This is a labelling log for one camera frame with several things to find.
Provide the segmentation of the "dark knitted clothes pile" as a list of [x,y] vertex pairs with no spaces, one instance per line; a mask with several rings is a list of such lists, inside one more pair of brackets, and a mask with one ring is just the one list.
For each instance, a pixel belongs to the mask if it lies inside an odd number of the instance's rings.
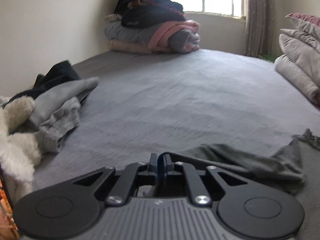
[[128,28],[147,28],[169,21],[185,21],[183,6],[171,0],[118,0],[114,10]]

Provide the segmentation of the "grey folded quilt stack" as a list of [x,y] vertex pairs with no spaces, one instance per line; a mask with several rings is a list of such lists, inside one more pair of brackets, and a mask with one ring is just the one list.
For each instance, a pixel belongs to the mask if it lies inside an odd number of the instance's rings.
[[319,106],[319,27],[289,18],[294,29],[281,29],[275,70],[311,103]]

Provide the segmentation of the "grey bed sheet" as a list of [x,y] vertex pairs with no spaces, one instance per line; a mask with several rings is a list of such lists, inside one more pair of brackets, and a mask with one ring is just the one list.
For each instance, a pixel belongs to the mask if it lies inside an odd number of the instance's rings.
[[36,169],[35,190],[151,153],[216,143],[268,156],[306,129],[319,135],[319,109],[260,59],[204,49],[106,52],[74,69],[99,85],[61,152]]

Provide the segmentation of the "pink grey folded blanket pile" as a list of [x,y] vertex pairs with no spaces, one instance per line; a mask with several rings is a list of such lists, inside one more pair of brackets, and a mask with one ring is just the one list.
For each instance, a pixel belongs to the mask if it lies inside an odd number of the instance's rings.
[[199,50],[200,25],[196,21],[169,21],[147,28],[128,28],[120,21],[107,23],[104,35],[109,50],[133,54],[178,53]]

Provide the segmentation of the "grey garment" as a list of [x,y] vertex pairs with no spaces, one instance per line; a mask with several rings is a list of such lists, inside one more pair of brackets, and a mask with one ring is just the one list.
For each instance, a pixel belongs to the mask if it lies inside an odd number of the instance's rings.
[[296,196],[305,210],[297,239],[319,239],[319,137],[309,129],[270,156],[226,144],[202,144],[171,152],[170,157],[197,169],[214,165]]

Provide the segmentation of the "black garment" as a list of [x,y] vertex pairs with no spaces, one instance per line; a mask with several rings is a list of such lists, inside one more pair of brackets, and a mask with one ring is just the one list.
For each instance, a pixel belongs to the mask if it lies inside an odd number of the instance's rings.
[[22,98],[24,96],[31,97],[35,100],[37,97],[39,97],[49,89],[57,85],[75,80],[81,80],[81,77],[73,69],[70,62],[68,60],[59,62],[52,66],[52,68],[50,68],[49,72],[46,75],[39,74],[36,78],[34,86],[31,89],[16,94],[7,103],[5,103],[3,107],[13,102],[14,100]]

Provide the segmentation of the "beige curtain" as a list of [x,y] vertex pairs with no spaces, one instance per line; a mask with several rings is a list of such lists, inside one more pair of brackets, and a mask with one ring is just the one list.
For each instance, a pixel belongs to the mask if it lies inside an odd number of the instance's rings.
[[245,0],[245,55],[271,53],[274,0]]

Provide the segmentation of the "light grey sweatpants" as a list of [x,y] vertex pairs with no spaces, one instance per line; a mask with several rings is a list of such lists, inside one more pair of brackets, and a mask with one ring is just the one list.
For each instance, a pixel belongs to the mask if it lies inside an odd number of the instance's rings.
[[42,152],[58,154],[61,151],[67,134],[80,123],[81,105],[98,83],[97,77],[69,81],[37,97],[28,121],[36,130]]

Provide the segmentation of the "white fluffy garment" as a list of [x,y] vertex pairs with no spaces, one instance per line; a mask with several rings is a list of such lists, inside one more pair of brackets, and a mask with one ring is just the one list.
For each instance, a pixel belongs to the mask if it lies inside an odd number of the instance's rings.
[[1,107],[1,171],[13,203],[31,193],[35,167],[41,162],[35,134],[17,131],[33,110],[34,100],[27,96]]

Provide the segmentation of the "red grey pillow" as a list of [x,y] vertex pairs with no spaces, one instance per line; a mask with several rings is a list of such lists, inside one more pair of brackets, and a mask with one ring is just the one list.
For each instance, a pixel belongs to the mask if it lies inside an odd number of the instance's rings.
[[286,15],[286,18],[292,18],[295,20],[303,20],[305,22],[309,22],[309,23],[312,23],[312,24],[320,27],[320,23],[319,23],[320,18],[317,16],[294,12],[294,13]]

